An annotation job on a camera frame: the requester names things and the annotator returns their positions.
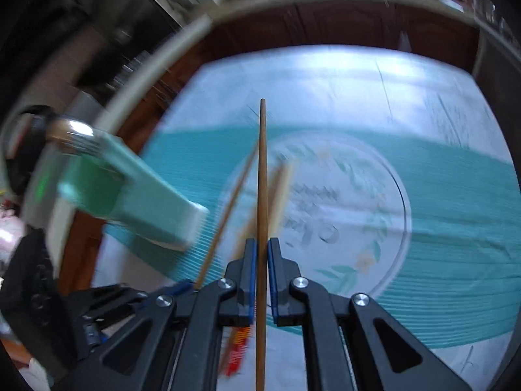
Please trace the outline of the brown wooden chopstick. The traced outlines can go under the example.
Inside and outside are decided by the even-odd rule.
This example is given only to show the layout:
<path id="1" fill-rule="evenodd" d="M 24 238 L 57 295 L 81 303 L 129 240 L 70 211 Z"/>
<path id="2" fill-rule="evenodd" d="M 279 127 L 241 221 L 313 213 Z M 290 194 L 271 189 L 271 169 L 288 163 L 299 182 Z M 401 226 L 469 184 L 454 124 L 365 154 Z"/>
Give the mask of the brown wooden chopstick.
<path id="1" fill-rule="evenodd" d="M 267 316 L 267 245 L 268 245 L 268 157 L 266 100 L 260 100 L 257 191 L 257 281 L 255 329 L 255 390 L 265 389 L 266 316 Z"/>

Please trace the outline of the green plastic utensil holder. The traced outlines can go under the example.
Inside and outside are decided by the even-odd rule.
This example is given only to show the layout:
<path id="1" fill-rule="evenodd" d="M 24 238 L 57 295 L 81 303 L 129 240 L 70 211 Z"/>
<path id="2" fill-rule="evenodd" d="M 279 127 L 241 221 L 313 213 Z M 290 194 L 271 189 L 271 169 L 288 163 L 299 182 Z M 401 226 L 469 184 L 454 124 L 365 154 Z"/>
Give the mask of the green plastic utensil holder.
<path id="1" fill-rule="evenodd" d="M 176 251 L 196 244 L 208 210 L 156 174 L 124 142 L 99 132 L 97 154 L 73 153 L 60 196 L 95 218 Z"/>

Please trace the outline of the bamboo chopstick red band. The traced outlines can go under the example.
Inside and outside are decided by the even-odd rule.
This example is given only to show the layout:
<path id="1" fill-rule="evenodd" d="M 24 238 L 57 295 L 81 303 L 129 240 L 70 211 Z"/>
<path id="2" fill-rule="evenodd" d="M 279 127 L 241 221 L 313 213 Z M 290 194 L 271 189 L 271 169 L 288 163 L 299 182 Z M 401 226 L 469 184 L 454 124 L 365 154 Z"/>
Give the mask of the bamboo chopstick red band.
<path id="1" fill-rule="evenodd" d="M 200 290 L 202 285 L 204 284 L 205 278 L 207 276 L 207 272 L 208 272 L 209 268 L 211 267 L 211 264 L 215 257 L 216 248 L 222 239 L 222 234 L 227 226 L 227 223 L 231 217 L 232 211 L 237 203 L 239 193 L 242 190 L 242 187 L 243 187 L 244 182 L 247 178 L 247 175 L 250 171 L 250 168 L 253 165 L 253 160 L 254 160 L 254 157 L 256 156 L 256 153 L 258 152 L 258 148 L 259 148 L 259 142 L 256 142 L 253 147 L 252 152 L 247 157 L 246 164 L 244 165 L 244 167 L 241 171 L 241 174 L 238 177 L 238 181 L 236 182 L 236 184 L 232 190 L 232 195 L 223 210 L 222 217 L 221 217 L 220 222 L 218 223 L 218 227 L 216 229 L 216 233 L 212 238 L 209 248 L 207 249 L 207 254 L 205 256 L 201 269 L 200 269 L 200 271 L 197 275 L 196 281 L 194 283 L 193 287 L 195 288 L 195 290 Z"/>

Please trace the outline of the teal patterned tablecloth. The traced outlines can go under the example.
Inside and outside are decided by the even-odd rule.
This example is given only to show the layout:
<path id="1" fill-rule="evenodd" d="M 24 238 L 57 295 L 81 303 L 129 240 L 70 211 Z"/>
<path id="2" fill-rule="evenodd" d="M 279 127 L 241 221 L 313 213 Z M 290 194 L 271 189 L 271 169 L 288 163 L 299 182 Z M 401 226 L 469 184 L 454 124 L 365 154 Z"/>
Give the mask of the teal patterned tablecloth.
<path id="1" fill-rule="evenodd" d="M 520 189 L 491 108 L 466 72 L 358 47 L 265 51 L 206 65 L 142 158 L 209 210 L 178 253 L 105 229 L 93 284 L 193 279 L 267 108 L 268 163 L 290 166 L 275 227 L 328 291 L 376 299 L 473 389 L 487 389 L 520 307 Z"/>

